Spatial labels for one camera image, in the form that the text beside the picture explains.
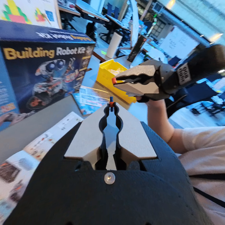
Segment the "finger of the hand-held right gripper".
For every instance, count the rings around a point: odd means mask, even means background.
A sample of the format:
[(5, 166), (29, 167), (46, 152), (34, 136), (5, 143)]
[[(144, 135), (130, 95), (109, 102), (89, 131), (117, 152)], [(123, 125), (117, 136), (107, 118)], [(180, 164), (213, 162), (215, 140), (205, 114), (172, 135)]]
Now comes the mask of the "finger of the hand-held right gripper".
[(156, 72), (154, 65), (137, 65), (114, 76), (117, 81), (146, 82), (154, 77)]
[(159, 87), (151, 80), (148, 80), (146, 84), (140, 82), (120, 82), (113, 85), (115, 88), (126, 92), (130, 97), (143, 96), (147, 94), (159, 94)]

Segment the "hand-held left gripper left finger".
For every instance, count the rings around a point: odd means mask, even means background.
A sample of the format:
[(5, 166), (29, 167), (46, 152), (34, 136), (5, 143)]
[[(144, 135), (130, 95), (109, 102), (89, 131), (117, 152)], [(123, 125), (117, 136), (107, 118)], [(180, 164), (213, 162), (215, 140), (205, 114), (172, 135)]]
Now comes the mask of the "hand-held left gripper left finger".
[(107, 103), (83, 120), (64, 158), (88, 161), (94, 170), (106, 170), (108, 152), (103, 130), (109, 111)]

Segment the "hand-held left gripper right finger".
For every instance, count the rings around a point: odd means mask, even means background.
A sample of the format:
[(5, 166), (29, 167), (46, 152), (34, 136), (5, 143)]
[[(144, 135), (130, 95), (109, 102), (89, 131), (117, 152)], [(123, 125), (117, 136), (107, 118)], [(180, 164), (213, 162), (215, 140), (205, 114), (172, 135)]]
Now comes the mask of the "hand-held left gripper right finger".
[(116, 150), (113, 155), (117, 170), (126, 170), (131, 162), (157, 159), (157, 154), (139, 119), (120, 104), (114, 103)]

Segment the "person's right forearm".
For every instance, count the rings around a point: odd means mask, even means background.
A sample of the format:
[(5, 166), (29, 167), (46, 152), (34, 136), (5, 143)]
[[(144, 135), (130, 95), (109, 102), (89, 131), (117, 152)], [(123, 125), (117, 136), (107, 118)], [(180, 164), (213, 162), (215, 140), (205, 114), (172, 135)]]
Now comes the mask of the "person's right forearm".
[(174, 146), (176, 129), (168, 121), (165, 101), (149, 100), (146, 105), (148, 126), (176, 152)]

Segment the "dark office desk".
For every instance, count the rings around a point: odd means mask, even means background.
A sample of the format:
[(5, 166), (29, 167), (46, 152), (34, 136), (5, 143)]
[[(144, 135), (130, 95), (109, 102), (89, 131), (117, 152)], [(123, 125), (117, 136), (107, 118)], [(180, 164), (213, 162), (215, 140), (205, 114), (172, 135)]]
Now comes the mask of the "dark office desk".
[(109, 23), (109, 19), (104, 17), (102, 14), (100, 14), (98, 11), (96, 11), (89, 4), (87, 4), (86, 2), (82, 0), (76, 0), (75, 7), (77, 11), (80, 12), (81, 17), (86, 20), (99, 23), (99, 24)]
[(118, 27), (120, 27), (120, 29), (124, 29), (124, 30), (128, 30), (128, 31), (131, 31), (131, 29), (129, 29), (129, 27), (126, 27), (124, 25), (122, 25), (122, 22), (119, 21), (118, 19), (106, 14), (105, 17), (107, 19), (109, 19), (110, 22), (113, 22), (114, 24), (116, 24)]

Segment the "grey desk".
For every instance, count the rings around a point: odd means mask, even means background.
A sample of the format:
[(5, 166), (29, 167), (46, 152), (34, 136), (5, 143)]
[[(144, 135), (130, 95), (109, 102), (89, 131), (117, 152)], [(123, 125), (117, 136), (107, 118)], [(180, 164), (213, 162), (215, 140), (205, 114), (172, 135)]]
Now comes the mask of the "grey desk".
[[(113, 96), (114, 102), (119, 103), (122, 107), (128, 110), (140, 121), (147, 124), (147, 106), (144, 103), (132, 103), (131, 105), (124, 102), (111, 91), (105, 89), (104, 86), (96, 82), (100, 60), (92, 56), (88, 68), (83, 79), (83, 86), (107, 91)], [(23, 150), (31, 141), (43, 134), (45, 131), (53, 127), (61, 119), (67, 116), (70, 112), (75, 112), (77, 115), (85, 119), (88, 115), (82, 115), (77, 103), (72, 95), (48, 106), (47, 108), (37, 112), (24, 119), (23, 121), (8, 127), (0, 132), (0, 162), (5, 161), (11, 155)]]

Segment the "black slim carton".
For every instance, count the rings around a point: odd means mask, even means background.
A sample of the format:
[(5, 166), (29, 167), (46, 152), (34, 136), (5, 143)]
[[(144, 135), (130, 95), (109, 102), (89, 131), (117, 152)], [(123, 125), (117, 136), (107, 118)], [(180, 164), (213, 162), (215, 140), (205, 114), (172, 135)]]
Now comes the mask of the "black slim carton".
[(138, 53), (140, 52), (145, 42), (146, 42), (146, 37), (144, 35), (139, 35), (136, 44), (131, 49), (131, 52), (127, 58), (129, 62), (132, 63), (134, 61), (135, 57), (138, 55)]

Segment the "clear plastic bags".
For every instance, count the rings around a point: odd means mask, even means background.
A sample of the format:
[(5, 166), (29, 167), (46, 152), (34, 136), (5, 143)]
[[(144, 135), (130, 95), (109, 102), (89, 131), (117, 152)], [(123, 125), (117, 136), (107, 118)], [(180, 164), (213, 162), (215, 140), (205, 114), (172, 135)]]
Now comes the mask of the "clear plastic bags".
[(125, 68), (125, 70), (123, 70), (123, 68), (116, 68), (116, 69), (106, 69), (108, 72), (110, 72), (111, 74), (113, 74), (114, 76), (126, 71), (127, 69)]

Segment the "whiteboard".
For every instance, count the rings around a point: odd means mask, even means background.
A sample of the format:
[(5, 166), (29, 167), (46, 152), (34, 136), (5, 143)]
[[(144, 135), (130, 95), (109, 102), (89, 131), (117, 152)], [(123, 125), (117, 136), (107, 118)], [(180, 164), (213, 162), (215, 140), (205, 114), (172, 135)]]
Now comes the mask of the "whiteboard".
[(184, 59), (198, 45), (199, 41), (194, 40), (178, 27), (173, 26), (159, 47), (171, 58)]

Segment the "white paper roll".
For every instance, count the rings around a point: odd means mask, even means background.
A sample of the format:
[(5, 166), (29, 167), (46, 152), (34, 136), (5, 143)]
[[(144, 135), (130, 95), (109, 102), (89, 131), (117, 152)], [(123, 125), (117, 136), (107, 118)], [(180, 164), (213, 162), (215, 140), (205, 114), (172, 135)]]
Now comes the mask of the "white paper roll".
[(113, 36), (108, 46), (108, 50), (106, 52), (106, 56), (108, 58), (113, 58), (113, 56), (115, 55), (117, 51), (117, 48), (119, 47), (121, 40), (122, 40), (122, 34), (119, 30), (116, 30), (113, 33)]

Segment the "yellow plastic bin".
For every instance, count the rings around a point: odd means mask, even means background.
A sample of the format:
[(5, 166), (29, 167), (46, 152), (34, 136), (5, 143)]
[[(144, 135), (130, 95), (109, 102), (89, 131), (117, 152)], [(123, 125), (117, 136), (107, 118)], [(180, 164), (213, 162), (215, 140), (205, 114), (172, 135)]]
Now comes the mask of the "yellow plastic bin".
[(119, 98), (124, 100), (126, 103), (136, 103), (135, 97), (129, 97), (126, 92), (121, 91), (113, 86), (112, 78), (114, 77), (114, 75), (108, 72), (106, 69), (116, 68), (123, 68), (123, 70), (125, 70), (126, 67), (118, 62), (115, 62), (114, 59), (110, 59), (108, 61), (100, 63), (96, 81), (103, 85), (106, 89), (117, 95)]

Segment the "blue printed leaflet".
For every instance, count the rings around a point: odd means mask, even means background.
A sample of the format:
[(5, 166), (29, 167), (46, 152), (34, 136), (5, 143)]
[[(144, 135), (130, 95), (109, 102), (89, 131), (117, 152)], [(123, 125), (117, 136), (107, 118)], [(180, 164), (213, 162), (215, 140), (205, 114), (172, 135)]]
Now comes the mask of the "blue printed leaflet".
[(94, 113), (110, 102), (110, 96), (107, 91), (86, 86), (80, 86), (78, 93), (73, 93), (72, 96), (83, 116)]

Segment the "white standing panel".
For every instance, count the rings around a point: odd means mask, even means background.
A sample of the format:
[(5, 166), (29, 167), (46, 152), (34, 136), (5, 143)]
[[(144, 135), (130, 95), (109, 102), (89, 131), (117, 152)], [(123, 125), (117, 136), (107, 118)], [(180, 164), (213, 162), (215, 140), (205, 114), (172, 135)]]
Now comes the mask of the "white standing panel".
[(132, 9), (132, 19), (133, 19), (131, 29), (131, 48), (133, 48), (138, 40), (139, 35), (139, 14), (136, 0), (130, 0), (130, 6)]

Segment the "grey drawer cabinet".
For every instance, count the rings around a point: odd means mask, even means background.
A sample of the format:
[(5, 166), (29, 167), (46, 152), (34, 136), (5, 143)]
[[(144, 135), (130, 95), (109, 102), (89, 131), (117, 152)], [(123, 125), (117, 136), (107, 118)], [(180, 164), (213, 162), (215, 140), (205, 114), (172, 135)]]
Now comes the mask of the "grey drawer cabinet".
[(165, 28), (166, 23), (164, 23), (162, 20), (157, 20), (156, 25), (153, 27), (151, 31), (151, 37), (158, 38), (161, 34), (162, 30)]

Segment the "white building instruction booklet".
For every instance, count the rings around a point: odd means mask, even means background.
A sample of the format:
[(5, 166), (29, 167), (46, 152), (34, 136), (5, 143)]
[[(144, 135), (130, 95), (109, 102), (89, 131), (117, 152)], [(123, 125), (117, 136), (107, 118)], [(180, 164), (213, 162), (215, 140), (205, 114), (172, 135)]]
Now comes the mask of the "white building instruction booklet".
[(36, 168), (66, 133), (84, 119), (70, 112), (21, 151), (0, 164), (0, 224), (3, 225), (22, 198)]

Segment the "blue toy kit box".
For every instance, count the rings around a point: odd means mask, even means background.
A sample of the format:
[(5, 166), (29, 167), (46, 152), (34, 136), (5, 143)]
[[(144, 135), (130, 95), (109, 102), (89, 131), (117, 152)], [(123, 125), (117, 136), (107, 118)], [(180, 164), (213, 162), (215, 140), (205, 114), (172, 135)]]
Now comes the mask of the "blue toy kit box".
[(0, 21), (0, 131), (76, 93), (95, 42), (86, 34)]

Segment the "brick picture poster sheet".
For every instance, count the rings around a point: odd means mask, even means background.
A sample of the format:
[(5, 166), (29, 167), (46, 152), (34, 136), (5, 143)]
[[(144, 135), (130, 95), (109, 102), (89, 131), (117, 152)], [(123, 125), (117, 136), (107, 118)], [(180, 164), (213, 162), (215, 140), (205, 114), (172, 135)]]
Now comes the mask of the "brick picture poster sheet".
[(0, 20), (62, 29), (56, 0), (1, 0)]

